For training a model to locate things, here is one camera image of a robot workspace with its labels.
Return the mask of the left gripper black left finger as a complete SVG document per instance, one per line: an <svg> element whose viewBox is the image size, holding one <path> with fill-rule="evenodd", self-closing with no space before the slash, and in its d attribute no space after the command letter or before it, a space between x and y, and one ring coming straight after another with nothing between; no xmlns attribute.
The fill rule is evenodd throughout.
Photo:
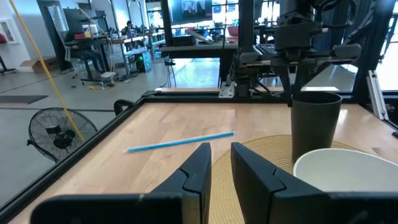
<svg viewBox="0 0 398 224"><path fill-rule="evenodd" d="M44 200L30 224L208 224L211 146L192 155L146 194L59 195Z"/></svg>

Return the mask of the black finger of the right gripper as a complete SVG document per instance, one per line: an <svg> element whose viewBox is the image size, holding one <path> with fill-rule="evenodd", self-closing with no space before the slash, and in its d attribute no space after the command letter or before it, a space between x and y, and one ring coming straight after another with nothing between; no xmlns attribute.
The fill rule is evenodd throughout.
<svg viewBox="0 0 398 224"><path fill-rule="evenodd" d="M288 66L278 66L277 73L281 80L285 98L287 101L287 106L292 106L292 99L291 99L291 85L290 85L290 78L289 78L289 68Z"/></svg>
<svg viewBox="0 0 398 224"><path fill-rule="evenodd" d="M312 65L309 63L300 63L297 66L295 82L292 86L292 93L298 93L302 87L308 83L308 78L311 74Z"/></svg>

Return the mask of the dark grey cup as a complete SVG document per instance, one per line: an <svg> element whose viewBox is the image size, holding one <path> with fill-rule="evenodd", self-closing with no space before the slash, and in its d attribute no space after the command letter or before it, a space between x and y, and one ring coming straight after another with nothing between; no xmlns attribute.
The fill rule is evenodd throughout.
<svg viewBox="0 0 398 224"><path fill-rule="evenodd" d="M329 148L338 122L342 97L322 91L292 95L292 160L307 152Z"/></svg>

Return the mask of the white bowl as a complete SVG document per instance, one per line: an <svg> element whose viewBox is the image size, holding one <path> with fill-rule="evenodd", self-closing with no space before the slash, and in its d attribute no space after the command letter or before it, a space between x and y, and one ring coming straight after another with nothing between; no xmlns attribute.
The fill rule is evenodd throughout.
<svg viewBox="0 0 398 224"><path fill-rule="evenodd" d="M317 149L299 157L294 176L324 192L398 192L398 165L349 149Z"/></svg>

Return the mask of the blue drinking straw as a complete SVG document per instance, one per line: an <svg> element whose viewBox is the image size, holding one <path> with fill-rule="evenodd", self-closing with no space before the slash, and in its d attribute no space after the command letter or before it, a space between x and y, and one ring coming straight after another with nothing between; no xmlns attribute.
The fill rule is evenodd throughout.
<svg viewBox="0 0 398 224"><path fill-rule="evenodd" d="M218 133L218 134L210 134L206 136L197 136L193 138L188 138L188 139L179 139L176 141L170 141L170 142L163 142L163 143L157 143L157 144L151 144L151 145L146 145L146 146L138 146L138 147L130 147L126 150L123 151L123 153L132 153L132 152L139 152L139 151L146 151L146 150L151 150L151 149L158 149L162 147L172 147L172 146L179 146L182 144L190 144L194 142L202 142L202 141L207 141L207 140L212 140L212 139L218 139L218 138L226 138L234 136L234 132L226 132L226 133Z"/></svg>

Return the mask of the black floor fan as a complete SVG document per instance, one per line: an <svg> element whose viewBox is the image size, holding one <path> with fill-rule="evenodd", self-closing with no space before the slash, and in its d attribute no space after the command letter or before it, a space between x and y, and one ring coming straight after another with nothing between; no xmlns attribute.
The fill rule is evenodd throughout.
<svg viewBox="0 0 398 224"><path fill-rule="evenodd" d="M27 145L58 163L98 131L94 123L75 110L46 108L36 112L29 123Z"/></svg>

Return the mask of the dark wooden desk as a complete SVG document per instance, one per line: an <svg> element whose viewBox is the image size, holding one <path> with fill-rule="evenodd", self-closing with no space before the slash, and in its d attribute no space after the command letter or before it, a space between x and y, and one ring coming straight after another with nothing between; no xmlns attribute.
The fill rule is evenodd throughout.
<svg viewBox="0 0 398 224"><path fill-rule="evenodd" d="M226 76L231 66L233 55L238 49L238 41L233 39L233 43L226 41L215 42L213 44L196 44L191 46L160 48L162 56L170 58L219 58L219 80L218 85L226 80Z"/></svg>

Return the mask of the large display screen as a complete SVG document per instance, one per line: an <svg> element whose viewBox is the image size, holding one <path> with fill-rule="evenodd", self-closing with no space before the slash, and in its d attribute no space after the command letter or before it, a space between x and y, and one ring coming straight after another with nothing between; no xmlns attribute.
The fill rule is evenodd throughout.
<svg viewBox="0 0 398 224"><path fill-rule="evenodd" d="M212 0L168 0L172 24L212 20Z"/></svg>

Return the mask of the black equipment box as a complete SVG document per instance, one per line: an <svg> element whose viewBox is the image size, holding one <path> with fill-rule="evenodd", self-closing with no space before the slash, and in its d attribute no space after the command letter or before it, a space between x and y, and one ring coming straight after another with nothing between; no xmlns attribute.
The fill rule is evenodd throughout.
<svg viewBox="0 0 398 224"><path fill-rule="evenodd" d="M174 47L184 47L196 45L196 38L192 35L180 35L172 37L172 45Z"/></svg>

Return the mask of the computer tower with green light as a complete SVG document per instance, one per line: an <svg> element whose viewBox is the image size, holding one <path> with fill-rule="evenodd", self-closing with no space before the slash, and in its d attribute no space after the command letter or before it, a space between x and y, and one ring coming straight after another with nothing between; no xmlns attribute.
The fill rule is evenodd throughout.
<svg viewBox="0 0 398 224"><path fill-rule="evenodd" d="M152 70L152 59L149 52L136 54L135 58L138 72L149 72Z"/></svg>

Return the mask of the person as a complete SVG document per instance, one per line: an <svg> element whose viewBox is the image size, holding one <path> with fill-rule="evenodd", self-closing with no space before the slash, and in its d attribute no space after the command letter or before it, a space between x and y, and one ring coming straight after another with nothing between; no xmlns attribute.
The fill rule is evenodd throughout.
<svg viewBox="0 0 398 224"><path fill-rule="evenodd" d="M127 38L134 37L135 31L131 21L127 21L126 27L121 30L121 35L126 36Z"/></svg>

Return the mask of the long cluttered work desk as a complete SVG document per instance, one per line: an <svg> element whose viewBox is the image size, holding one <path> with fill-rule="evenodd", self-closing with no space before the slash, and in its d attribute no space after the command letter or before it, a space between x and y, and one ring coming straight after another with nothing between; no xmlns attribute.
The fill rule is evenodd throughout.
<svg viewBox="0 0 398 224"><path fill-rule="evenodd" d="M146 32L131 38L122 36L120 38L109 38L105 35L92 37L74 38L66 42L66 50L78 52L91 50L101 56L97 60L99 64L104 65L105 73L103 76L110 77L117 75L118 69L124 70L125 77L133 77L138 73L136 67L136 54L149 52L154 63L156 56L155 51L165 43L163 32Z"/></svg>

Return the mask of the black standing panel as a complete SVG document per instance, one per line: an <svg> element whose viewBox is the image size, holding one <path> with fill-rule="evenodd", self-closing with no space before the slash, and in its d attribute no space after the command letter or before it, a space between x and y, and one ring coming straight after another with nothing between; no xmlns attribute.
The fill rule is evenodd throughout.
<svg viewBox="0 0 398 224"><path fill-rule="evenodd" d="M60 72L66 73L71 69L71 65L65 60L65 46L63 44L62 38L60 37L60 34L56 29L55 23L53 21L53 16L50 13L51 9L61 9L61 4L59 1L48 0L37 0L37 4L41 11L46 30L49 34L53 49L55 51L55 57L57 59Z"/></svg>

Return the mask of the silver corner bracket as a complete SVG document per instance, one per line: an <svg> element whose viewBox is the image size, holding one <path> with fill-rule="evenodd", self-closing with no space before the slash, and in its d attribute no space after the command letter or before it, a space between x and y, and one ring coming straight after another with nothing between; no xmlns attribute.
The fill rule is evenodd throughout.
<svg viewBox="0 0 398 224"><path fill-rule="evenodd" d="M377 73L374 70L369 70L366 77L366 81L369 89L369 97L371 100L371 106L375 117L380 120L388 120L388 113L382 91L380 89Z"/></svg>
<svg viewBox="0 0 398 224"><path fill-rule="evenodd" d="M234 98L235 96L235 82L223 82L218 94L219 98Z"/></svg>

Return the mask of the black aluminium rig frame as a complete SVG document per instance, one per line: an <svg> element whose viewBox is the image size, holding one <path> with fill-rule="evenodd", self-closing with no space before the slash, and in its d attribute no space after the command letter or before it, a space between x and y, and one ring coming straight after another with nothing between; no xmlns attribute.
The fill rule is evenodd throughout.
<svg viewBox="0 0 398 224"><path fill-rule="evenodd" d="M342 97L331 147L372 154L398 165L398 139L366 108L365 74ZM204 142L215 161L231 144L288 134L291 107L280 78L262 67L260 85L250 98L219 98L217 92L157 91L124 108L76 151L55 164L0 208L0 224L30 223L38 204L59 195L146 194L174 173ZM234 136L179 146L123 153L130 147L234 132Z"/></svg>

